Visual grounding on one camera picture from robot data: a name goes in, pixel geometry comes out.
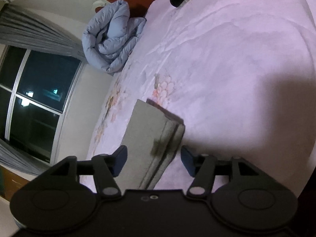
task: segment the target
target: window pane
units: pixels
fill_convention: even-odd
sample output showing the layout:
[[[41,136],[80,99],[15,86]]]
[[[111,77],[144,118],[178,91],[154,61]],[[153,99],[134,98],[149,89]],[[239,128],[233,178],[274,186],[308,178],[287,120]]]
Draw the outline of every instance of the window pane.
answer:
[[[13,88],[26,49],[10,46],[0,68],[0,83]]]
[[[32,51],[18,86],[18,93],[63,111],[80,61],[67,56]]]
[[[7,112],[11,93],[0,88],[0,138],[4,139]]]
[[[16,98],[10,144],[49,163],[58,119],[59,115]]]

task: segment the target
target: gray curtain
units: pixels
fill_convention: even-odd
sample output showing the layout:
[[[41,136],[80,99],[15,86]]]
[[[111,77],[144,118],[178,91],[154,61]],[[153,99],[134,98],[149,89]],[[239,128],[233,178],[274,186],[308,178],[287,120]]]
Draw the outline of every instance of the gray curtain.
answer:
[[[49,166],[27,153],[20,153],[0,139],[0,164],[20,172],[38,176]]]
[[[5,5],[0,11],[0,43],[86,62],[80,40],[18,6]]]

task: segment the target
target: hole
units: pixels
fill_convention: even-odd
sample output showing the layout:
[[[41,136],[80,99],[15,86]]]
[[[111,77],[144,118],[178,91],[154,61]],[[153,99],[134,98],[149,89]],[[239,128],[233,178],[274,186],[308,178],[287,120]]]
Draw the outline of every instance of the hole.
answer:
[[[239,162],[238,166],[239,166],[239,172],[241,175],[248,175],[248,176],[259,175],[256,171],[254,171],[251,167],[249,167],[243,162]]]
[[[105,195],[115,195],[118,194],[118,189],[114,188],[114,187],[107,187],[104,188],[102,191]]]
[[[228,175],[216,175],[214,179],[214,184],[212,188],[212,193],[216,192],[218,188],[229,183],[229,176]]]
[[[94,175],[94,169],[90,164],[77,163],[77,173],[79,175]]]
[[[158,197],[157,195],[151,195],[150,198],[151,198],[152,200],[156,200],[156,199],[158,199],[159,197]]]
[[[65,163],[61,165],[59,168],[55,170],[51,175],[61,175],[61,176],[66,176],[68,175],[69,171],[69,163]]]
[[[216,165],[215,175],[231,175],[232,167],[231,165]]]

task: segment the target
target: wrinkled sheet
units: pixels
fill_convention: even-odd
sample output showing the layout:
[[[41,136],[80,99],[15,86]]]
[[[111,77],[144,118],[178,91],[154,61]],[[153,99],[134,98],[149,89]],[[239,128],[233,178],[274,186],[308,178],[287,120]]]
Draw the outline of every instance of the wrinkled sheet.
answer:
[[[120,145],[137,99],[184,120],[182,144],[242,156],[297,196],[316,165],[316,0],[156,0],[87,159]],[[92,177],[82,182],[94,189]],[[187,190],[179,155],[157,189]]]

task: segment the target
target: folded blanket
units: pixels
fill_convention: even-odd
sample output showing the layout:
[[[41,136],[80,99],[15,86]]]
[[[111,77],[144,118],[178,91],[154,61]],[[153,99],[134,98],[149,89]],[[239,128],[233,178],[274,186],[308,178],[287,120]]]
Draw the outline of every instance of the folded blanket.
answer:
[[[82,36],[89,64],[108,73],[124,67],[146,23],[144,18],[129,17],[128,3],[118,0],[103,7],[89,21]]]
[[[127,162],[115,178],[121,191],[153,189],[177,151],[184,126],[137,100],[122,145],[128,149]]]

